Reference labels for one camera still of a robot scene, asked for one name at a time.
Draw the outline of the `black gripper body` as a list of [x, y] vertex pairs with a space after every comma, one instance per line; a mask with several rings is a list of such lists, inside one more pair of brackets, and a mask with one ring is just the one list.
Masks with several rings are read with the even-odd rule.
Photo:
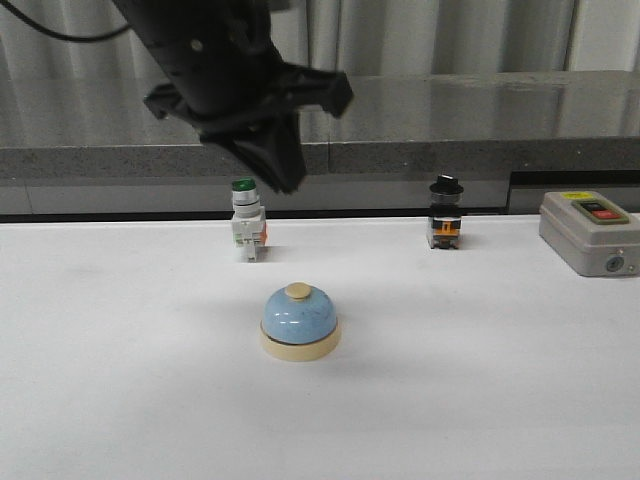
[[288, 63], [271, 42], [246, 52], [229, 39], [150, 35], [143, 45], [168, 79], [147, 95], [146, 106], [159, 119], [191, 125], [203, 142], [274, 136], [298, 144], [301, 108], [339, 117], [353, 99], [345, 73]]

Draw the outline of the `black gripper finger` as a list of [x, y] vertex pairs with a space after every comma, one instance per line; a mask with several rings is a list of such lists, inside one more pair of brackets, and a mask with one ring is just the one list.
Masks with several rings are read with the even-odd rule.
[[282, 191], [293, 193], [298, 190], [307, 175], [306, 163], [300, 139], [300, 122], [297, 112], [282, 120], [283, 146], [281, 147]]
[[231, 145], [238, 158], [275, 192], [291, 194], [292, 138], [290, 122], [263, 122], [232, 132]]

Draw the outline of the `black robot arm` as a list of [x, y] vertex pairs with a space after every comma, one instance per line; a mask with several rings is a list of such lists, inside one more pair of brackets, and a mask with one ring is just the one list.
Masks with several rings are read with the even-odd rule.
[[168, 79], [145, 98], [152, 114], [188, 123], [274, 191], [295, 192], [307, 175], [299, 111], [318, 106], [341, 117], [353, 98], [347, 75], [285, 61], [267, 1], [115, 6]]

